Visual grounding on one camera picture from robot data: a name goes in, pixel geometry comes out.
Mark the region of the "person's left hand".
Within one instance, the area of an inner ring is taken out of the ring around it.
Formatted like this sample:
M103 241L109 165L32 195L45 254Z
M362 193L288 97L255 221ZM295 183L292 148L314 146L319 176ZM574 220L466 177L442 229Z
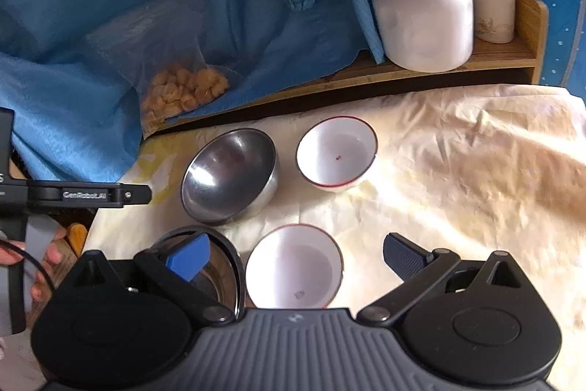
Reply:
M57 232L55 236L53 236L53 240L47 248L44 259L41 261L43 269L50 277L53 277L53 268L59 265L63 260L63 254L60 252L60 249L57 246L57 242L63 239L66 234L67 230L65 230L63 226L58 225ZM21 241L11 241L11 244L12 247L8 248L6 248L4 245L1 245L0 262L2 266L14 266L24 259L24 257L16 251L16 249L19 248L24 250L25 243ZM30 290L32 299L35 302L40 303L45 301L47 297L50 297L51 294L51 288L47 283L46 277L42 272L37 271L35 283L32 285Z

